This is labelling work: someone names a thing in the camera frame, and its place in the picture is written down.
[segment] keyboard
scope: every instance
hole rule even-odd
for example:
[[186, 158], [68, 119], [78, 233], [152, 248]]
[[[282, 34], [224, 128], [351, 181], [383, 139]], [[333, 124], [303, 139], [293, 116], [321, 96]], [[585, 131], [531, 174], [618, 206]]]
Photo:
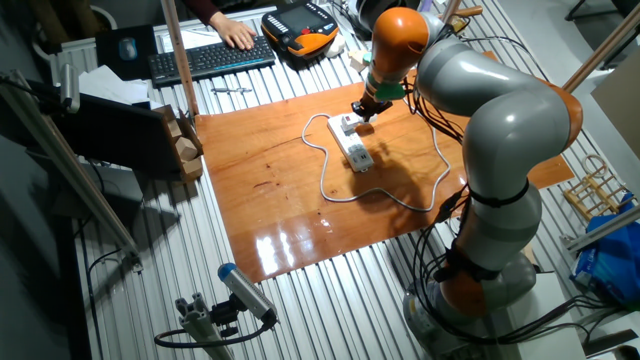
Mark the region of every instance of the keyboard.
[[[275, 63], [276, 57], [264, 36], [254, 38], [251, 50], [231, 48], [225, 43], [206, 45], [187, 50], [191, 78], [210, 79], [214, 76], [236, 73]], [[153, 87], [179, 84], [180, 73], [173, 53], [149, 56]]]

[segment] white power strip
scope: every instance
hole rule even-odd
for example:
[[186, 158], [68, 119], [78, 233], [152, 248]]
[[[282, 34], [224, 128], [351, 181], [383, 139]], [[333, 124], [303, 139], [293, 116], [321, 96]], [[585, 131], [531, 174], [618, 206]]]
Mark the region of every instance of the white power strip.
[[353, 171], [365, 172], [373, 166], [373, 159], [355, 131], [355, 126], [359, 124], [357, 118], [353, 113], [338, 115], [329, 119], [327, 126]]

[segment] person's arm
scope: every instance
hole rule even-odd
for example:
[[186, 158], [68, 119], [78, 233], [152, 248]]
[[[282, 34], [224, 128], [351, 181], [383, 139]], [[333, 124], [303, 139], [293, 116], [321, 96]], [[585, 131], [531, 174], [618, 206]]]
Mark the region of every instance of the person's arm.
[[253, 36], [256, 36], [256, 32], [241, 22], [227, 18], [211, 0], [183, 1], [203, 24], [213, 26], [229, 46], [238, 46], [240, 49], [253, 47]]

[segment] hand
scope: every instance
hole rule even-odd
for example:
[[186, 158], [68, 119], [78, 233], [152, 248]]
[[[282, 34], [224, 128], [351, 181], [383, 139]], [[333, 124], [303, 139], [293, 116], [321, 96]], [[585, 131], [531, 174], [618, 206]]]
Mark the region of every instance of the hand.
[[211, 17], [209, 23], [229, 46], [238, 46], [242, 50], [249, 50], [253, 47], [253, 37], [256, 36], [256, 32], [247, 25], [230, 20], [219, 11]]

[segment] wooden board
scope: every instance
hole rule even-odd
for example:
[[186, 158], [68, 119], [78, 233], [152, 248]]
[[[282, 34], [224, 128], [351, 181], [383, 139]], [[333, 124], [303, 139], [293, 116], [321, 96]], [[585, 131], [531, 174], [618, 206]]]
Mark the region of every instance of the wooden board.
[[[301, 268], [429, 224], [437, 210], [410, 211], [380, 194], [350, 203], [326, 201], [319, 183], [324, 153], [305, 145], [302, 128], [318, 113], [350, 112], [362, 96], [354, 84], [228, 114], [196, 117], [198, 135], [236, 264], [253, 281]], [[465, 127], [468, 118], [445, 114]], [[404, 202], [427, 207], [446, 166], [430, 128], [399, 101], [369, 128], [359, 128], [375, 166], [354, 173], [319, 117], [307, 140], [329, 150], [325, 192], [347, 198], [382, 187]], [[452, 166], [436, 207], [465, 183], [461, 146], [438, 134]], [[573, 173], [561, 156], [538, 165], [530, 180], [543, 188]]]

